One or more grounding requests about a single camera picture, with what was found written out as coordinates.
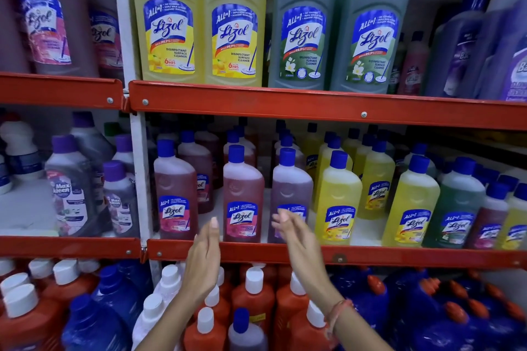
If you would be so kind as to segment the grey bottle purple cap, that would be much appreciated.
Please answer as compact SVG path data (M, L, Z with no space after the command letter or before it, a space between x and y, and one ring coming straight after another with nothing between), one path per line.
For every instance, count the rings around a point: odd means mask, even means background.
M119 238L140 238L135 181L119 160L103 163L103 193L109 204L113 232Z
M80 152L92 163L94 168L102 168L104 162L112 160L115 149L96 128L94 118L89 111L72 112L72 128Z
M116 153L112 160L121 161L126 169L127 177L135 182L135 166L133 157L133 145L130 134L121 134L115 137Z
M52 190L52 205L60 237L99 237L93 169L73 135L53 135L52 154L45 174Z

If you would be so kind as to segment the large green cleaner bottle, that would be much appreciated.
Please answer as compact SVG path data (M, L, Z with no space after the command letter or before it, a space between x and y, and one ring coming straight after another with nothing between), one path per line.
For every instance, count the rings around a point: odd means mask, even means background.
M330 91L385 95L409 0L342 0Z
M269 88L323 90L335 0L273 0Z

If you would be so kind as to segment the grey bottle blue cap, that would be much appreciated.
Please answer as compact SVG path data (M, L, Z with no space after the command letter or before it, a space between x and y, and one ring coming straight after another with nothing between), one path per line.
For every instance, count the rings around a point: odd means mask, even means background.
M262 328L249 321L247 308L237 308L228 328L228 351L268 351Z

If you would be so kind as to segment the orange metal shelf rail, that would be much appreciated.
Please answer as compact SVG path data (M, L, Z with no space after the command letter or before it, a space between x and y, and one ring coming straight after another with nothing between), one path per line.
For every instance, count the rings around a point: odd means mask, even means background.
M289 263L285 244L221 242L224 262ZM527 251L322 246L326 264L417 268L527 270Z
M527 103L131 81L129 112L527 131Z
M0 104L130 112L121 81L57 75L0 72Z
M0 236L0 257L143 261L144 251L136 238Z

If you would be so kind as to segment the cluster of blue capped bottles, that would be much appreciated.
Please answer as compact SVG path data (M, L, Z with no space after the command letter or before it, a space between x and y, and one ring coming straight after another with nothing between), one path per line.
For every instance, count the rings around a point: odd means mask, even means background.
M472 175L488 186L501 182L509 186L511 197L520 182L527 183L527 150L515 151L495 145L463 139L452 139L449 144L418 140L410 143L410 150L424 149L424 155L434 164L431 176L441 184L444 177L453 171L457 157L468 157L475 161Z

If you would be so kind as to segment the large yellow cleaner bottle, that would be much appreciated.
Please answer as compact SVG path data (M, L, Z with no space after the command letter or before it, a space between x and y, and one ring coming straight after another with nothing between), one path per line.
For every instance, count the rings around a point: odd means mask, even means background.
M134 0L142 78L204 83L203 0Z
M205 83L262 87L267 0L203 0Z

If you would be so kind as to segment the slim green bottle black cap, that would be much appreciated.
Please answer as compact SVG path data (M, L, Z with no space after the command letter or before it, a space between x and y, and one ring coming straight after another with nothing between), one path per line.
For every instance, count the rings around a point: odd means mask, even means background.
M405 45L404 37L405 34L401 32L387 89L388 95L395 95L400 84L400 77L402 75L403 64L407 53L407 46Z

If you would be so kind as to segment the large pink cleaner bottle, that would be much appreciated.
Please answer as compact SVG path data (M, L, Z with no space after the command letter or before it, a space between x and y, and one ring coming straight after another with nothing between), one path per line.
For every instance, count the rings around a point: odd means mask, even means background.
M19 0L40 75L99 78L88 0Z
M91 34L102 78L124 82L116 0L88 0Z

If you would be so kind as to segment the person's right hand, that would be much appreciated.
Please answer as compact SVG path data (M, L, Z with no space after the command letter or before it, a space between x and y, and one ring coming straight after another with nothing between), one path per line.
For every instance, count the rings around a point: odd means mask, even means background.
M307 241L306 248L287 248L293 272L309 295L309 298L315 303L323 294L336 293L338 291L330 282L320 244L309 227Z

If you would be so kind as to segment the person's left hand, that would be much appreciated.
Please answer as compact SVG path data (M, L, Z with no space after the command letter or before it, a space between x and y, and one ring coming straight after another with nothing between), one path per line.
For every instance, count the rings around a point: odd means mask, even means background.
M196 288L198 292L217 285L220 270L220 258L196 258L193 256L193 244L186 259L186 270L183 276L182 288Z

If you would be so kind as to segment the pink cleaner bottle blue cap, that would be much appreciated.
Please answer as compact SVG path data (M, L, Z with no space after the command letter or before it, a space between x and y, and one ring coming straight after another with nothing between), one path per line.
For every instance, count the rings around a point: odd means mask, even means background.
M509 188L494 181L489 183L481 208L465 241L465 249L490 250L506 220L510 206L506 201Z

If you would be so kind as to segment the cluster of orange bottles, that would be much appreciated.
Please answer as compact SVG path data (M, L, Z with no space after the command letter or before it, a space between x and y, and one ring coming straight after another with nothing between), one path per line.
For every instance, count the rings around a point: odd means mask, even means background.
M29 270L0 281L0 351L64 351L69 305L100 279L82 272L76 259L34 259Z
M223 271L218 284L194 313L183 335L184 351L228 351L228 328L237 308L247 308L249 321L262 328L268 351L334 351L328 324L309 299L294 272L289 283L275 290L257 264L245 272L245 281L223 298Z

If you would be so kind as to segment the person's right forearm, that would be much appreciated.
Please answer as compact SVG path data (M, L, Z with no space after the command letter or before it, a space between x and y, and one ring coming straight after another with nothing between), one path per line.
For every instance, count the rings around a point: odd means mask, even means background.
M315 304L325 315L327 337L345 351L394 351L338 292L323 294Z

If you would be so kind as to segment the group of small yellow bottles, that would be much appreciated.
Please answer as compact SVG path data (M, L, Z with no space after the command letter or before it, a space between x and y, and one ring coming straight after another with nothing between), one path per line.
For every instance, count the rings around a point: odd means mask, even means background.
M322 244L348 246L356 220L387 218L382 246L423 247L440 194L431 176L435 166L424 149L410 150L404 135L375 124L363 134L349 128L344 139L327 131L324 140L317 140L316 130L310 123L301 149L308 154L308 170L318 164L311 208ZM520 182L506 201L509 214L491 250L527 248L527 183Z

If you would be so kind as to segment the white bottle blue label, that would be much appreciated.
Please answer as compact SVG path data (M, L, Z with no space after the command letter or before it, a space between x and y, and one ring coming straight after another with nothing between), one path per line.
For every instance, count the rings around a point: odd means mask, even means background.
M13 188L13 183L10 178L8 165L5 157L0 153L0 195L10 192Z

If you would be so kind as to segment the large purple cleaner bottle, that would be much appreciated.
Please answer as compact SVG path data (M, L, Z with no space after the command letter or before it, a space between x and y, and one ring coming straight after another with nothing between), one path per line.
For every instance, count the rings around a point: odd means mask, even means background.
M516 0L506 17L480 99L527 103L527 0Z
M489 0L462 0L434 37L422 95L458 96Z
M482 26L473 47L471 58L458 89L461 99L476 99L481 90L481 79L491 62L506 16L516 0L490 0Z

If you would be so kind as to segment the group of small pink bottles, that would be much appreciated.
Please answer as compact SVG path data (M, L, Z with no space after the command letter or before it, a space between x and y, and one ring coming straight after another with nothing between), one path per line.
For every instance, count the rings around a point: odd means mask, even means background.
M313 180L304 155L284 120L277 120L269 214L265 214L265 179L253 162L253 144L244 135L246 118L227 134L222 173L223 240L259 243L264 218L281 209L307 221ZM153 163L161 239L190 240L198 230L199 215L214 209L214 153L197 143L196 133L182 131L177 145L170 135L158 135L158 157Z

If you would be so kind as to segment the small green cleaner bottle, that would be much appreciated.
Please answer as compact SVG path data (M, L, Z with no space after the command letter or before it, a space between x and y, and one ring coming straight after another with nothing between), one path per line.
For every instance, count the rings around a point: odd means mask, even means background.
M440 183L438 202L431 216L424 248L463 247L485 198L485 186L474 176L476 161L457 157Z

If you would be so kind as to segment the slim pink bottle black cap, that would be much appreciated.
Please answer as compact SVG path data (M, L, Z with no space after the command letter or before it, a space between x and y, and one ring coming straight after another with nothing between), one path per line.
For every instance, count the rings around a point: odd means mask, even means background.
M414 31L407 47L397 95L420 94L429 53L429 46L424 41L424 31Z

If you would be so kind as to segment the white shelf upright post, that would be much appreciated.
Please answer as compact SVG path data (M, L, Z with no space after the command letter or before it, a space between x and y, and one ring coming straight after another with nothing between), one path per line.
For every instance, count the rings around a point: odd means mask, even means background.
M148 263L153 285L161 278L160 261L152 261L148 255L148 240L152 239L154 214L150 186L150 165L148 161L148 138L146 118L143 112L136 112L131 106L131 83L142 79L141 56L134 0L116 0L117 14L121 33L121 51L123 58L124 96L127 110L130 112L131 138L135 168L135 187L138 200L141 261Z

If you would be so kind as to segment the bottle with green cap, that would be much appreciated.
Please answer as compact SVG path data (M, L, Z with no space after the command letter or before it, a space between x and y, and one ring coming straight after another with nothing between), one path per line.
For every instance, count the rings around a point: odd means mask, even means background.
M116 146L116 137L122 133L122 128L118 122L110 121L103 125L103 135L113 147Z

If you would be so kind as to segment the group of blue orange-capped bottles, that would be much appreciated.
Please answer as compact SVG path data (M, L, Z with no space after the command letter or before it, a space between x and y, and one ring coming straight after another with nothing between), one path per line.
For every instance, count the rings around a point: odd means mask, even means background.
M394 351L527 351L527 313L469 269L441 280L405 267L329 268L333 285Z

